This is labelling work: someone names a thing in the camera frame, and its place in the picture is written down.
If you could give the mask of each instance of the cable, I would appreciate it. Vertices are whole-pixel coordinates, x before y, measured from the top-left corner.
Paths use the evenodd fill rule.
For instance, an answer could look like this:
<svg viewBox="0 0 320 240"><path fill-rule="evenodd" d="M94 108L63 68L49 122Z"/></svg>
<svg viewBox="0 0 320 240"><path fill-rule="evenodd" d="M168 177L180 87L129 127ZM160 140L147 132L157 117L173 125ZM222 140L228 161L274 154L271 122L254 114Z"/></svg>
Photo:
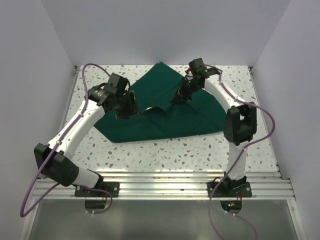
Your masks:
<svg viewBox="0 0 320 240"><path fill-rule="evenodd" d="M109 77L110 74L107 72L107 70L105 70L104 68L102 68L101 66L94 64L94 63L87 63L86 65L83 66L82 68L82 82L83 82L83 86L84 86L84 92L85 92L85 96L84 96L84 106L83 109L81 110L81 114L83 114L88 106L88 102L89 102L89 93L88 93L88 88L87 88L87 83L85 80L85 69L88 66L95 66L99 69L101 69L103 72L105 72ZM77 121L81 118L80 115L78 115L73 122L66 128L66 130L61 134L60 138L58 139L58 141L61 143L62 140L64 139L64 137L67 135L67 133L70 131L70 129L77 123ZM54 154L54 152L57 150L59 144L55 144L54 147L52 148L52 150L50 151L50 153L48 154L48 156L45 158L44 162L41 164L41 166L39 167L38 171L36 172L34 178L32 179L21 204L21 208L20 208L20 217L24 218L25 216L27 216L40 202L41 200L48 195L48 193L50 193L50 191L52 189L54 189L56 186L58 186L59 184L56 183L55 185L53 185L52 187L50 187L38 200L35 201L35 203L25 212L25 207L28 201L28 198L31 194L31 191L37 181L37 178L39 177L39 175L41 174L41 172L43 171L43 169L45 168L46 164L49 162L49 160L51 159L52 155Z"/></svg>
<svg viewBox="0 0 320 240"><path fill-rule="evenodd" d="M98 85L98 87L99 87L99 88L102 88L104 85L106 85L106 82L100 83L100 84Z"/></svg>
<svg viewBox="0 0 320 240"><path fill-rule="evenodd" d="M103 190L103 189L95 189L95 188L89 188L89 187L85 187L84 186L84 189L86 189L87 191L92 191L92 192L101 192L101 193L105 193L106 195L108 195L110 197L110 204L108 207L104 207L103 210L101 211L91 211L91 214L103 214L105 213L106 211L109 210L109 208L111 207L112 205L112 202L113 202L113 198L112 198L112 195L110 192L106 191L106 190Z"/></svg>
<svg viewBox="0 0 320 240"><path fill-rule="evenodd" d="M213 68L213 66L211 66L211 65L205 64L205 66L210 67L210 68ZM214 222L213 222L213 219L212 219L211 206L212 206L212 198L213 198L213 196L214 196L214 193L215 193L215 191L217 190L217 188L220 186L220 184L221 184L221 183L226 179L226 177L230 174L230 172L231 172L232 169L235 167L235 165L238 163L238 161L239 161L240 157L242 156L242 154L244 153L245 149L247 149L249 146L251 146L251 145L253 145L253 144L259 143L259 142L261 142L261 141L269 138L269 137L274 133L274 131L275 131L275 129L276 129L276 122L275 122L274 117L272 116L272 114L271 114L268 110L264 109L264 108L261 107L261 106L258 106L258 105L256 105L256 104L254 104L254 103L250 103L250 102L245 102L245 101L238 100L235 96L233 96L232 93L226 88L226 86L225 86L224 83L222 82L222 73L223 73L223 70L221 70L221 69L219 69L219 68L217 68L217 67L216 67L216 69L220 72L220 74L219 74L219 83L221 84L221 87L225 90L225 92L226 92L234 101L236 101L236 102L238 102L238 103L241 103L241 104L244 104L244 105L248 105L248 106L255 107L255 108L257 108L257 109L262 110L263 112L265 112L265 113L270 117L270 119L271 119L271 121L272 121L272 129L271 129L271 131L270 131L266 136L264 136L264 137L262 137L262 138L260 138L260 139L258 139L258 140L255 140L255 141L253 141L253 142L249 142L248 144L246 144L246 145L242 148L242 150L240 151L239 155L236 157L236 159L235 159L233 165L231 166L231 168L229 169L229 171L223 176L222 180L214 187L214 189L213 189L212 192L211 192L211 195L210 195L210 198L209 198L209 203L208 203L208 216L209 216L209 220L210 220L210 223L211 223L214 231L218 234L218 236L219 236L222 240L224 240L224 237L223 237L223 236L221 235L221 233L218 231L218 229L217 229L217 227L215 226L215 224L214 224ZM246 218L244 218L243 216L239 216L239 215L237 215L237 214L236 214L235 216L236 216L237 218L242 219L243 221L247 222L247 223L252 227L252 229L253 229L253 231L254 231L254 234L255 234L255 240L258 240L258 232L257 232L255 226L253 226L253 225L252 225Z"/></svg>
<svg viewBox="0 0 320 240"><path fill-rule="evenodd" d="M126 81L127 81L127 83L128 83L128 91L130 91L130 89L131 89L131 83L130 83L130 81L126 78Z"/></svg>

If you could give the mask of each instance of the metal plate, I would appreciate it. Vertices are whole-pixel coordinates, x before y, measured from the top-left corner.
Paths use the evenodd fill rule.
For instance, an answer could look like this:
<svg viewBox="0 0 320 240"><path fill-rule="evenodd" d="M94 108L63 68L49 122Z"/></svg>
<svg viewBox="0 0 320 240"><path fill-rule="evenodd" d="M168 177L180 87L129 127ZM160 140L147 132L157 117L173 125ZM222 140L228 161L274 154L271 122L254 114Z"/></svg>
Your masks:
<svg viewBox="0 0 320 240"><path fill-rule="evenodd" d="M209 181L206 183L207 191L208 191L208 197L210 198L210 195L215 188L215 186L219 184L217 181ZM220 184L215 191L214 195L212 198L230 198L234 197L237 198L238 196L242 195L242 198L251 198L252 197L252 192L251 192L251 186L249 182L245 183L245 186L239 187L238 191L235 192L234 194L227 194L226 190L223 186L223 184Z"/></svg>
<svg viewBox="0 0 320 240"><path fill-rule="evenodd" d="M105 190L108 191L113 198L117 198L120 190L120 183L118 181L105 181ZM80 190L75 189L74 196L77 198L98 198L102 197L102 192L93 192L81 188Z"/></svg>

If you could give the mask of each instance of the black mounting bracket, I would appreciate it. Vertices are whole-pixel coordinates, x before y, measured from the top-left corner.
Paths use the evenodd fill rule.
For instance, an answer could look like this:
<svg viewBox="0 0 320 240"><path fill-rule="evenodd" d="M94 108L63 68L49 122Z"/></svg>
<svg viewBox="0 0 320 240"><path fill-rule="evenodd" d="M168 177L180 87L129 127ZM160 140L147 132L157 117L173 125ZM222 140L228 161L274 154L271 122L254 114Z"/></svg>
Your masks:
<svg viewBox="0 0 320 240"><path fill-rule="evenodd" d="M118 181L104 181L103 188L101 189L105 189L113 198L117 198L119 196L120 183ZM74 196L77 198L99 198L104 196L104 194L99 191L89 191L80 187L80 189L75 188Z"/></svg>
<svg viewBox="0 0 320 240"><path fill-rule="evenodd" d="M206 183L208 197L211 196L213 189L218 185L219 181L209 181ZM220 183L212 198L251 198L252 191L247 177L239 180L231 180L227 177Z"/></svg>
<svg viewBox="0 0 320 240"><path fill-rule="evenodd" d="M228 142L239 146L251 141L257 132L257 108L249 105L232 106L226 112L223 134Z"/></svg>

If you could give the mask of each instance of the metal frame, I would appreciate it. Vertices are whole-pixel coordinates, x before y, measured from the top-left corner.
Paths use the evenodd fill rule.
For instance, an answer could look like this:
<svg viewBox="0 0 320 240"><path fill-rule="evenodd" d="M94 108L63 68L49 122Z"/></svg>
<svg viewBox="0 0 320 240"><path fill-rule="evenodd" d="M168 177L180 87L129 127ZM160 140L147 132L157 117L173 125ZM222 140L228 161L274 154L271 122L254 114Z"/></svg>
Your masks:
<svg viewBox="0 0 320 240"><path fill-rule="evenodd" d="M78 71L75 72L72 86L77 81ZM68 113L74 89L70 90L69 99L62 118L60 130L63 128ZM119 197L121 200L208 200L207 182L216 177L223 177L223 172L99 172L106 182L120 182ZM299 214L297 213L294 191L290 180L283 180L280 172L247 172L247 181L251 184L253 197L245 200L287 200L292 221L299 240L306 240L306 234ZM54 181L38 180L30 204L33 204ZM57 186L45 199L83 200L75 197L73 186ZM37 206L25 219L20 240L28 240L39 207Z"/></svg>
<svg viewBox="0 0 320 240"><path fill-rule="evenodd" d="M289 211L291 214L292 222L293 222L295 233L298 237L298 240L307 240L308 237L306 235L304 226L302 224L302 221L297 209L296 201L288 200L287 203L288 203Z"/></svg>

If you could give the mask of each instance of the gray floor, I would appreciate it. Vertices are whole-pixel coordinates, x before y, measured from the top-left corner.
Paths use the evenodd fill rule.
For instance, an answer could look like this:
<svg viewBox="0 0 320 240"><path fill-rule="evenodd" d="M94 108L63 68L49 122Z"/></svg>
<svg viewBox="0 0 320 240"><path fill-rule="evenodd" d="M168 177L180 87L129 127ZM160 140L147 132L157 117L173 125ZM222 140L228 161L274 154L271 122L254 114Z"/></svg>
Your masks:
<svg viewBox="0 0 320 240"><path fill-rule="evenodd" d="M212 208L227 240L255 239L242 220ZM287 201L247 200L240 215L254 224L260 240L296 240ZM106 213L85 214L83 200L44 200L31 240L212 240L220 239L208 219L208 201L116 200Z"/></svg>

